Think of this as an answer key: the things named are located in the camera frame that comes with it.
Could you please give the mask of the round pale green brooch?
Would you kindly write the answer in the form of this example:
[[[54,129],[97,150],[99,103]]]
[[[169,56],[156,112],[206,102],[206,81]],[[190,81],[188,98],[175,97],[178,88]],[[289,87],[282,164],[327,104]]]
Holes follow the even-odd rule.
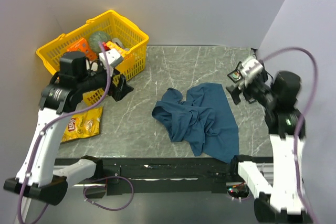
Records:
[[[235,79],[235,80],[238,80],[238,79],[240,79],[240,74],[239,74],[239,72],[233,72],[232,73],[232,77]]]

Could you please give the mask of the dark blue t-shirt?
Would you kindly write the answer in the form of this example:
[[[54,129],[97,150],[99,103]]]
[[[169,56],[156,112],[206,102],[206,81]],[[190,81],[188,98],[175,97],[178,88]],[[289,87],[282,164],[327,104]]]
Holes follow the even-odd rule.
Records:
[[[194,86],[186,97],[169,88],[152,116],[166,128],[171,142],[188,142],[194,156],[204,153],[228,164],[239,154],[238,125],[219,83]]]

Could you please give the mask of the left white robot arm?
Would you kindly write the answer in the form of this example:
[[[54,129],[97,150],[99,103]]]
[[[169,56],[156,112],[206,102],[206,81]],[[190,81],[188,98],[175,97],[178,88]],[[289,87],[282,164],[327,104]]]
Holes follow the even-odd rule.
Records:
[[[84,156],[58,171],[54,170],[54,163],[64,131],[77,113],[83,94],[104,89],[104,95],[120,101],[133,90],[116,69],[123,60],[114,49],[101,52],[98,68],[93,71],[87,68],[88,59],[83,52],[63,54],[59,71],[41,93],[38,122],[25,161],[17,175],[4,182],[6,191],[56,206],[69,187],[86,179],[92,183],[103,179],[103,161],[97,157]]]

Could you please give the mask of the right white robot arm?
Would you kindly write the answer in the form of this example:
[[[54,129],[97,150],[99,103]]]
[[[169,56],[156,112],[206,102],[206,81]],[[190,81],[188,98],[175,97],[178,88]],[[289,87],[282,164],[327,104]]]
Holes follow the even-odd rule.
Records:
[[[301,116],[295,107],[301,89],[301,78],[289,71],[276,74],[271,85],[266,85],[265,71],[247,86],[240,87],[243,79],[227,87],[233,102],[240,102],[240,94],[247,101],[254,100],[265,109],[265,122],[272,146],[272,175],[264,175],[262,164],[248,155],[235,155],[230,163],[230,177],[244,180],[254,197],[254,213],[260,223],[312,223],[299,197],[297,187],[302,184],[301,153],[305,144],[305,125],[296,132]]]

